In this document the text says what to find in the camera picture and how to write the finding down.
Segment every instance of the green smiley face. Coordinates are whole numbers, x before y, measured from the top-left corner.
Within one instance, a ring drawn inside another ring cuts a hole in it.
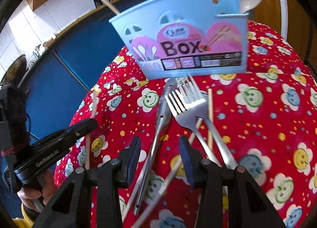
[[[312,96],[313,96],[313,101],[315,102],[315,106],[317,106],[317,94],[314,93],[312,94]]]
[[[293,190],[294,182],[292,180],[285,180],[281,182],[274,191],[276,202],[280,204],[285,203],[292,195]]]
[[[278,79],[278,74],[276,74],[276,73],[265,73],[264,75],[273,81],[277,81],[277,79]]]
[[[155,91],[149,91],[143,97],[143,104],[148,108],[153,108],[159,101],[159,95]]]
[[[243,98],[250,107],[262,105],[263,94],[258,89],[248,88],[244,91]]]

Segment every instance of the wooden door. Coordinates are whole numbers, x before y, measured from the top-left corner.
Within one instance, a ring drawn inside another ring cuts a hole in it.
[[[270,26],[281,33],[281,2],[280,0],[262,0],[254,9],[254,20]]]

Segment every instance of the light blue plastic box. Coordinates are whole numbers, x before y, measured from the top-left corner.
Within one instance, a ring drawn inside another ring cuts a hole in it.
[[[131,41],[140,36],[156,40],[158,32],[171,23],[189,24],[206,34],[208,28],[220,21],[234,24],[241,33],[241,64],[238,66],[215,66],[194,69],[148,70],[141,61],[139,66],[148,80],[179,77],[191,74],[243,73],[247,67],[247,16],[240,14],[240,0],[148,0],[138,4],[109,22],[114,26],[128,49],[135,56]]]

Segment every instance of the cartoon flower print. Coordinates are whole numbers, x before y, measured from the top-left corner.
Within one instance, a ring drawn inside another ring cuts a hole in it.
[[[246,106],[247,110],[255,113],[263,103],[263,94],[255,87],[250,87],[244,83],[238,85],[239,93],[235,96],[235,101],[239,105]]]
[[[80,103],[80,105],[79,105],[79,107],[78,107],[78,110],[77,110],[76,112],[78,112],[80,109],[82,109],[82,108],[84,107],[84,105],[85,105],[85,102],[82,101],[82,102]]]
[[[292,46],[284,39],[281,40],[285,45],[289,46],[290,48],[292,48]]]
[[[277,39],[277,37],[271,33],[265,33],[266,36],[270,37],[270,38],[274,38]]]
[[[317,192],[317,163],[314,168],[314,176],[310,178],[308,188],[310,188],[314,194]]]
[[[103,71],[103,73],[107,73],[107,72],[110,72],[110,71],[111,71],[110,66],[107,66],[107,67],[105,68],[105,70]]]
[[[116,56],[113,60],[117,65],[124,61],[124,56]]]
[[[146,188],[144,201],[150,204],[154,198],[158,195],[159,189],[162,187],[164,179],[155,174],[153,170],[150,172],[149,183]]]
[[[111,160],[111,157],[109,155],[105,155],[103,158],[102,158],[102,162],[98,165],[98,167],[101,167],[103,166],[104,163],[107,163],[108,161]]]
[[[294,182],[291,177],[279,173],[274,177],[273,188],[268,190],[266,196],[276,210],[283,208],[294,191]]]
[[[124,201],[124,198],[119,195],[119,203],[120,203],[120,212],[123,213],[123,211],[126,209],[126,202]]]
[[[310,88],[310,102],[317,107],[317,92],[313,88]]]
[[[306,75],[302,74],[291,74],[291,77],[295,80],[298,81],[301,85],[306,86],[307,80],[306,80]]]
[[[150,222],[150,228],[186,228],[186,225],[178,216],[174,216],[174,214],[168,209],[162,209],[158,214],[158,219],[152,220]]]
[[[111,81],[109,81],[109,82],[106,82],[106,83],[103,85],[103,87],[106,88],[106,89],[110,89],[111,84],[114,83],[114,82],[115,82],[115,80],[111,80]]]
[[[94,102],[91,102],[90,105],[88,106],[89,107],[89,111],[92,111],[93,110],[93,104]]]
[[[170,167],[171,170],[174,168],[174,166],[176,165],[177,161],[180,159],[180,155],[176,155],[172,158],[171,162],[170,162]],[[175,178],[183,180],[185,184],[189,185],[189,182],[187,181],[186,178],[186,174],[184,171],[184,166],[183,163],[180,165],[180,167],[177,169],[177,172],[175,174]]]
[[[148,113],[159,102],[159,95],[156,91],[145,88],[142,91],[142,96],[137,99],[137,105],[143,108],[143,111]]]
[[[290,54],[291,54],[291,52],[290,52],[287,48],[285,48],[285,47],[277,46],[277,50],[278,50],[279,52],[284,53],[284,54],[287,54],[287,55],[290,55]]]
[[[83,166],[85,164],[85,159],[86,159],[86,147],[82,146],[80,148],[80,152],[77,155],[77,160],[79,166]]]
[[[138,89],[140,89],[141,87],[147,85],[149,83],[148,80],[145,80],[145,81],[136,81],[136,86],[133,89],[133,91],[137,91]]]
[[[110,111],[114,111],[116,107],[121,103],[122,96],[115,96],[107,102],[107,106]]]
[[[130,79],[126,80],[123,84],[131,86],[134,82],[138,82],[138,79],[136,79],[135,77],[131,77]]]
[[[65,176],[68,177],[74,171],[74,166],[70,158],[67,160],[67,164],[65,165]]]
[[[267,45],[273,45],[274,42],[269,39],[269,38],[265,38],[265,37],[260,37],[260,42],[263,43],[263,44],[267,44]]]
[[[99,156],[100,152],[108,147],[108,142],[105,139],[105,136],[101,135],[91,143],[91,152],[94,153],[95,157]]]
[[[128,64],[126,62],[122,62],[117,68],[127,67],[127,65]]]
[[[313,152],[310,148],[307,148],[304,142],[301,142],[297,146],[293,154],[293,162],[297,171],[304,173],[306,176],[310,174],[310,161],[313,159]]]
[[[220,81],[222,85],[229,85],[236,76],[236,74],[212,74],[210,78]]]
[[[299,67],[297,67],[294,71],[294,74],[304,74]]]
[[[90,91],[96,91],[96,94],[98,95],[99,93],[101,93],[101,88],[99,87],[98,84],[95,84]]]
[[[252,45],[253,47],[253,51],[255,53],[258,53],[258,54],[261,54],[261,55],[266,55],[268,50],[265,48],[265,47],[258,47],[258,46],[255,46],[255,45]]]
[[[278,74],[276,73],[258,72],[256,73],[256,76],[266,79],[266,81],[269,83],[276,83],[278,80]]]
[[[248,31],[247,36],[248,39],[256,40],[256,33],[254,31]]]
[[[297,91],[285,83],[282,84],[282,89],[284,91],[284,93],[281,94],[282,102],[288,105],[291,110],[297,111],[301,103]]]
[[[267,72],[276,74],[284,73],[282,70],[278,69],[276,65],[270,65],[270,68],[267,70]]]
[[[122,87],[114,83],[112,86],[112,90],[109,90],[107,93],[109,94],[109,96],[112,96],[114,94],[119,93],[120,91],[122,91]]]
[[[262,186],[266,181],[265,172],[271,168],[272,162],[268,156],[262,156],[261,151],[252,148],[240,160],[239,165],[244,166],[257,184]]]
[[[76,140],[76,143],[75,143],[76,147],[77,147],[77,148],[80,147],[80,145],[81,145],[81,143],[82,143],[83,141],[84,141],[84,137],[81,137],[80,139]]]
[[[295,204],[290,205],[286,211],[286,217],[283,219],[286,228],[293,228],[301,218],[302,213],[303,210],[301,206],[296,206]]]

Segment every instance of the smiley face pattern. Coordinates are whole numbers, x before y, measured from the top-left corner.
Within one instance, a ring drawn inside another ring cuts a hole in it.
[[[261,186],[286,227],[297,228],[317,201],[317,86],[308,68],[278,33],[254,22],[249,22],[249,31],[247,73],[206,75],[195,80],[204,96],[209,88],[213,91],[214,124],[232,155]],[[93,88],[98,92],[95,118],[99,126],[90,134],[90,148],[84,148],[86,137],[77,141],[59,161],[55,184],[60,186],[83,165],[85,154],[90,154],[91,168],[102,166],[116,158],[135,135],[142,141],[137,177],[153,142],[158,99],[166,82],[147,81],[130,52],[123,48]],[[90,94],[81,102],[71,125],[90,117]],[[204,123],[200,132],[207,138]],[[171,119],[156,154],[143,207],[155,198],[179,158],[180,136],[190,134]],[[205,155],[197,139],[192,145]],[[218,150],[215,155],[221,159]],[[119,190],[121,209],[129,200],[135,180],[127,190]],[[96,192],[93,188],[92,206],[96,206]],[[193,227],[200,193],[188,185],[181,166],[143,227]],[[226,209],[223,227],[227,227]],[[94,228],[96,207],[91,211]],[[124,228],[135,221],[133,213],[128,213]]]

